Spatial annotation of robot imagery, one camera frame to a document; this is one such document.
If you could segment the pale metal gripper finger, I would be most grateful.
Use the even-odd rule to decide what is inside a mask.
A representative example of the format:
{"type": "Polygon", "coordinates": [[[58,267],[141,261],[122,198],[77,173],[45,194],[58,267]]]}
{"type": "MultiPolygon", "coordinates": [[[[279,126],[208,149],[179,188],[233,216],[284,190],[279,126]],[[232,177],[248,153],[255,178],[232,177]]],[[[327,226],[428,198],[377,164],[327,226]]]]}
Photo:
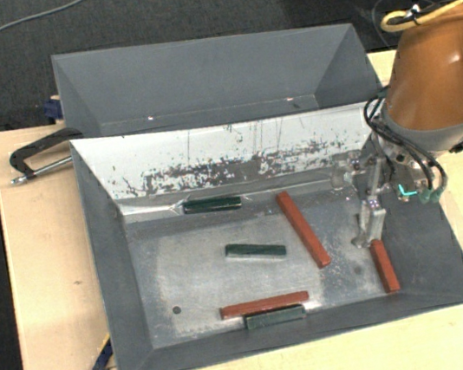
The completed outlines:
{"type": "Polygon", "coordinates": [[[332,157],[331,184],[334,190],[340,190],[352,184],[353,176],[361,169],[359,150],[335,154],[332,157]]]}
{"type": "Polygon", "coordinates": [[[361,202],[358,224],[359,232],[352,244],[357,248],[368,248],[374,241],[381,241],[387,212],[378,197],[367,198],[361,202]]]}

